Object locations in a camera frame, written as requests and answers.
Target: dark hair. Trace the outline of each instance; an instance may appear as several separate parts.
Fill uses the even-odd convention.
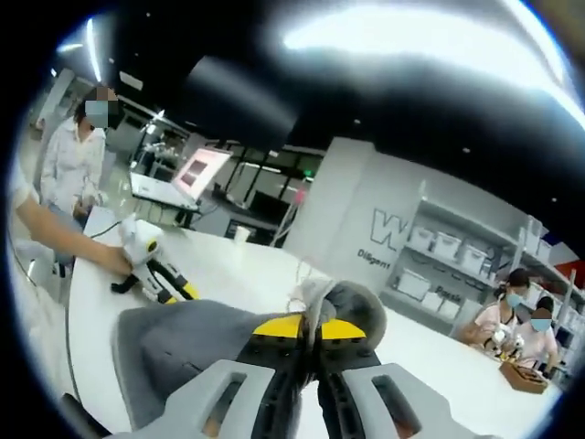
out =
[[[80,104],[75,109],[75,112],[73,113],[73,120],[75,121],[75,123],[77,123],[77,124],[81,123],[81,121],[86,116],[85,102],[98,100],[98,87],[94,87],[93,89],[91,89],[90,92],[83,97],[83,100],[80,102]]]
[[[514,287],[530,288],[530,275],[524,268],[516,268],[508,275],[507,284]]]
[[[543,295],[542,297],[540,297],[540,299],[537,302],[537,308],[544,308],[547,311],[550,312],[550,314],[553,313],[553,311],[555,310],[555,302],[552,300],[552,297],[549,297],[547,295]]]
[[[502,294],[505,294],[506,286],[530,288],[530,276],[528,270],[524,268],[516,268],[508,275],[508,279],[505,284],[501,284],[494,291],[494,296],[499,298]]]

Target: pink shirt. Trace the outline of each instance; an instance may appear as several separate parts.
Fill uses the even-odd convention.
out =
[[[500,303],[496,302],[494,304],[489,305],[486,307],[484,311],[482,311],[479,316],[475,319],[475,324],[480,327],[481,332],[485,334],[493,333],[496,331],[500,325],[500,323],[507,325],[510,328],[510,332],[514,332],[517,326],[517,319],[516,315],[512,314],[512,318],[509,321],[502,321],[502,317],[500,315]]]
[[[537,332],[530,324],[530,321],[527,321],[518,327],[516,334],[524,339],[522,358],[518,362],[520,366],[532,368],[542,354],[555,354],[558,351],[557,340],[554,332],[552,332],[552,327],[545,332]]]

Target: wooden box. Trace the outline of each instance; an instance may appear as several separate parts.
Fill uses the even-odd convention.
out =
[[[517,391],[540,394],[547,389],[547,381],[532,369],[521,368],[505,361],[500,366],[500,371]]]

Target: white table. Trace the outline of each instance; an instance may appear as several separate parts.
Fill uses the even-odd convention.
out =
[[[196,202],[183,195],[167,181],[161,181],[131,172],[130,187],[132,196],[135,198],[145,199],[185,212],[198,212]]]
[[[96,208],[86,233],[97,233],[114,222],[110,211]],[[116,229],[100,240],[118,244]],[[299,262],[282,250],[236,245],[191,230],[167,233],[163,246],[168,252],[172,249],[173,262],[202,297],[252,312],[285,311],[288,294],[297,283]],[[299,272],[304,277],[306,266]],[[312,276],[325,277],[316,270]],[[112,294],[112,281],[113,275],[77,260],[69,299],[69,349],[83,406],[118,433],[129,431],[130,422],[112,362],[112,330],[121,311],[143,306],[146,300],[135,294]],[[478,434],[523,438],[560,394],[553,386],[543,395],[513,391],[496,362],[391,310],[387,313],[387,333],[377,349],[380,360],[399,364],[445,396],[453,419]],[[328,437],[316,388],[312,383],[303,391],[299,438]]]

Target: white wall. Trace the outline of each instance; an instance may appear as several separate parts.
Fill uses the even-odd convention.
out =
[[[478,187],[426,166],[382,155],[372,144],[336,138],[284,249],[333,276],[378,292],[408,237],[423,180],[428,198],[499,230],[517,229],[526,220],[526,214]],[[365,254],[389,267],[369,263]]]

